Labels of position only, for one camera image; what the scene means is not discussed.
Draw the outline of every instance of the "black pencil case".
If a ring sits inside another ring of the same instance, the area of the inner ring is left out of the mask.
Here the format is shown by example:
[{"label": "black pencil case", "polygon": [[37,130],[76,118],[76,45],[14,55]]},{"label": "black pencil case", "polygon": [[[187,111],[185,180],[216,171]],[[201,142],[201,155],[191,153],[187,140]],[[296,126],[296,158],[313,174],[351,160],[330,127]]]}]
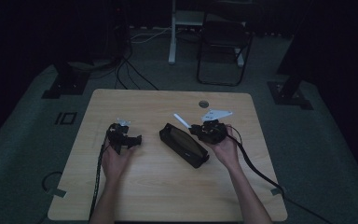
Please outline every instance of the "black pencil case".
[{"label": "black pencil case", "polygon": [[188,133],[167,123],[159,131],[159,138],[194,168],[199,168],[209,159],[208,151]]}]

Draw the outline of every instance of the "chair seat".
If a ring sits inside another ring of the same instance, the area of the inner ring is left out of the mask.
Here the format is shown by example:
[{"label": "chair seat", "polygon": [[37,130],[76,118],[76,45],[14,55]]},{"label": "chair seat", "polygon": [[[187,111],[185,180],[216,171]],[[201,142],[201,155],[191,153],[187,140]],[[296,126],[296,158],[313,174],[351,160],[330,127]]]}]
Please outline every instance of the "chair seat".
[{"label": "chair seat", "polygon": [[242,24],[230,21],[207,21],[202,29],[202,38],[208,45],[245,48],[250,35]]}]

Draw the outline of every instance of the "person's right hand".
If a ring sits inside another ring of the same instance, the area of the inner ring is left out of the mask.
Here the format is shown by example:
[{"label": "person's right hand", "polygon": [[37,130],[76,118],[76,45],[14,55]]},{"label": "person's right hand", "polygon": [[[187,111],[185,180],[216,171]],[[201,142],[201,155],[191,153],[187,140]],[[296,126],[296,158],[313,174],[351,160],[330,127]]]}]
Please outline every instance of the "person's right hand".
[{"label": "person's right hand", "polygon": [[[226,128],[228,135],[233,136],[231,125],[226,125]],[[218,144],[212,145],[205,142],[204,144],[213,150],[217,159],[220,160],[227,168],[235,168],[240,166],[238,160],[237,143],[228,136]]]}]

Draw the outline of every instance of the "white marker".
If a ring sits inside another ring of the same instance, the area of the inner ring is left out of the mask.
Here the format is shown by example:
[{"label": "white marker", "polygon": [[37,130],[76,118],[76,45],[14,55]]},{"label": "white marker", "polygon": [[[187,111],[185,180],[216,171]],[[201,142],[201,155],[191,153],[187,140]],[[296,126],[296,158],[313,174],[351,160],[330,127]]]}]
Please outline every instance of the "white marker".
[{"label": "white marker", "polygon": [[181,117],[179,117],[179,115],[177,114],[173,114],[183,125],[185,125],[185,127],[187,127],[188,129],[191,128],[190,125],[188,125]]}]

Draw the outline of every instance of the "black metal base plate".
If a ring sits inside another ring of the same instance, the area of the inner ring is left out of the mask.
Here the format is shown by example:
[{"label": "black metal base plate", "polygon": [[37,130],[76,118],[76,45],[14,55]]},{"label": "black metal base plate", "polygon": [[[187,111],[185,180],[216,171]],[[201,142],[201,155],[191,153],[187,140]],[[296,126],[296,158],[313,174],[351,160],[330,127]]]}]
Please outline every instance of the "black metal base plate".
[{"label": "black metal base plate", "polygon": [[313,110],[309,100],[304,98],[301,90],[297,90],[296,93],[289,97],[280,95],[280,91],[284,85],[282,82],[267,82],[271,95],[276,105],[299,105],[301,109]]},{"label": "black metal base plate", "polygon": [[62,84],[62,78],[57,76],[50,90],[43,93],[42,99],[58,99],[61,95],[81,95],[89,81],[90,73],[73,71],[73,80]]}]

